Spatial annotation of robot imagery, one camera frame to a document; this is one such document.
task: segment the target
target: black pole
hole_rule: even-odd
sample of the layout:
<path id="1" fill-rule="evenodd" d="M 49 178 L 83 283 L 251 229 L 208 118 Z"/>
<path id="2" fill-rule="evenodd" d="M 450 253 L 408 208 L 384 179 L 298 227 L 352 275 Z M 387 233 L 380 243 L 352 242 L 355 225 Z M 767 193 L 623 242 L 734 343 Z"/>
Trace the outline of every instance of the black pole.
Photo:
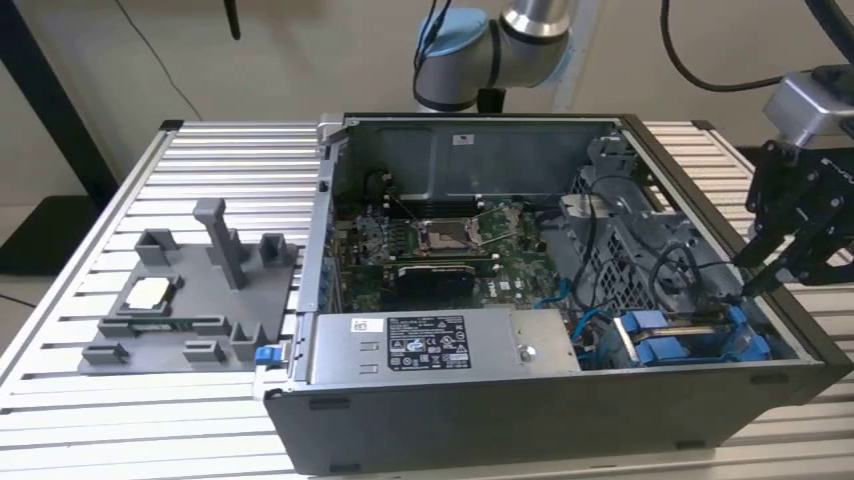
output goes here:
<path id="1" fill-rule="evenodd" d="M 0 60 L 92 203 L 103 210 L 119 185 L 13 0 L 0 0 Z"/>
<path id="2" fill-rule="evenodd" d="M 41 200 L 0 246 L 0 273 L 55 275 L 119 185 L 13 0 L 0 0 L 0 61 L 88 195 L 51 196 Z"/>

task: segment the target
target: white label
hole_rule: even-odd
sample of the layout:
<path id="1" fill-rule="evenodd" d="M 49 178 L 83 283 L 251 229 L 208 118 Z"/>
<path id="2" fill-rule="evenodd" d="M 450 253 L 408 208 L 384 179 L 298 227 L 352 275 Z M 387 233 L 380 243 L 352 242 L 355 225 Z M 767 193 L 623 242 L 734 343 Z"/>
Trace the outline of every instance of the white label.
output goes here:
<path id="1" fill-rule="evenodd" d="M 383 333 L 384 318 L 354 318 L 350 331 L 355 333 Z"/>
<path id="2" fill-rule="evenodd" d="M 474 133 L 463 133 L 460 135 L 454 135 L 451 142 L 454 145 L 474 145 L 475 144 L 475 134 Z"/>
<path id="3" fill-rule="evenodd" d="M 151 310 L 163 302 L 163 296 L 169 288 L 169 279 L 163 277 L 143 278 L 131 288 L 124 303 L 128 307 L 140 310 Z"/>

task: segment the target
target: motherboard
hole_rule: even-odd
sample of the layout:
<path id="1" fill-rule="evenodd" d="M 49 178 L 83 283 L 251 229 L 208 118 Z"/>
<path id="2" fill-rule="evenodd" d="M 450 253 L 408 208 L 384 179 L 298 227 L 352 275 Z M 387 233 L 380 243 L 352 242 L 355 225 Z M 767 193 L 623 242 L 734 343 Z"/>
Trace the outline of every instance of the motherboard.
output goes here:
<path id="1" fill-rule="evenodd" d="M 347 313 L 530 309 L 558 293 L 547 244 L 522 201 L 390 200 L 339 220 L 335 230 Z"/>

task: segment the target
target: power cable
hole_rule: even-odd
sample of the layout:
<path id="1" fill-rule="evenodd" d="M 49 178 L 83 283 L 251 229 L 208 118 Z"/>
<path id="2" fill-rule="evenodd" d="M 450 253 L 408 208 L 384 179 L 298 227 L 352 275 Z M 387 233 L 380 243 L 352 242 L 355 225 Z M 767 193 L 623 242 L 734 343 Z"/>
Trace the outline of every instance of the power cable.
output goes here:
<path id="1" fill-rule="evenodd" d="M 36 308 L 35 304 L 21 300 L 20 298 L 9 297 L 8 295 L 4 295 L 3 293 L 0 293 L 0 298 L 4 299 L 4 300 L 8 300 L 9 302 L 15 302 L 15 303 L 17 303 L 20 305 L 24 305 L 25 307 Z"/>
<path id="2" fill-rule="evenodd" d="M 745 92 L 747 90 L 755 90 L 758 88 L 777 85 L 783 79 L 782 76 L 777 76 L 763 78 L 762 80 L 754 80 L 753 82 L 735 83 L 733 85 L 721 85 L 701 80 L 699 77 L 697 77 L 697 75 L 694 75 L 689 68 L 685 66 L 685 63 L 682 63 L 679 55 L 676 54 L 676 49 L 672 46 L 672 38 L 670 36 L 670 0 L 662 0 L 659 24 L 662 30 L 662 41 L 664 43 L 664 51 L 667 52 L 670 63 L 672 63 L 672 66 L 676 68 L 676 71 L 679 72 L 682 77 L 689 82 L 691 82 L 694 86 L 717 93 Z"/>
<path id="3" fill-rule="evenodd" d="M 124 18 L 127 19 L 128 23 L 131 24 L 131 28 L 133 28 L 133 30 L 136 31 L 136 33 L 139 35 L 139 38 L 143 39 L 143 43 L 145 43 L 145 46 L 148 47 L 148 50 L 151 50 L 151 54 L 155 56 L 155 59 L 157 60 L 157 63 L 160 64 L 160 68 L 163 69 L 163 73 L 165 74 L 165 78 L 169 81 L 169 85 L 172 85 L 172 88 L 175 89 L 175 92 L 184 99 L 184 102 L 187 103 L 187 106 L 191 108 L 192 112 L 196 114 L 196 118 L 199 118 L 199 121 L 203 121 L 204 118 L 201 118 L 201 114 L 199 113 L 199 110 L 196 109 L 196 106 L 192 104 L 192 102 L 187 98 L 187 95 L 184 95 L 184 92 L 181 91 L 181 89 L 175 84 L 175 80 L 172 80 L 172 74 L 169 73 L 169 69 L 165 67 L 165 63 L 163 63 L 163 59 L 160 58 L 160 55 L 157 55 L 157 51 L 155 50 L 155 47 L 151 46 L 151 42 L 145 38 L 145 35 L 143 35 L 143 32 L 139 29 L 139 27 L 136 26 L 136 23 L 133 22 L 133 19 L 131 18 L 131 15 L 128 14 L 128 11 L 125 10 L 124 5 L 121 5 L 121 1 L 120 0 L 113 0 L 113 1 L 116 2 L 116 6 L 119 7 L 119 10 L 121 10 L 121 14 L 124 15 Z"/>

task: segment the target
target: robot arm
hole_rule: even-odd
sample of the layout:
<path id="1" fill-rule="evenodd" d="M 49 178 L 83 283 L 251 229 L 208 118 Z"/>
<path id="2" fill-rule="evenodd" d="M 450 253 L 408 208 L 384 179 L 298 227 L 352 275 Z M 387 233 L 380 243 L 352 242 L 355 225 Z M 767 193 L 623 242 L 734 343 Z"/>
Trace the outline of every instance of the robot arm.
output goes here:
<path id="1" fill-rule="evenodd" d="M 854 27 L 833 0 L 806 0 L 827 37 L 854 62 Z M 779 130 L 750 158 L 755 168 L 746 208 L 754 236 L 733 262 L 757 268 L 754 296 L 781 282 L 854 282 L 854 66 L 786 75 L 765 107 Z"/>
<path id="2" fill-rule="evenodd" d="M 412 94 L 427 111 L 466 110 L 482 88 L 534 87 L 568 60 L 567 0 L 515 0 L 498 20 L 450 8 L 424 22 Z"/>

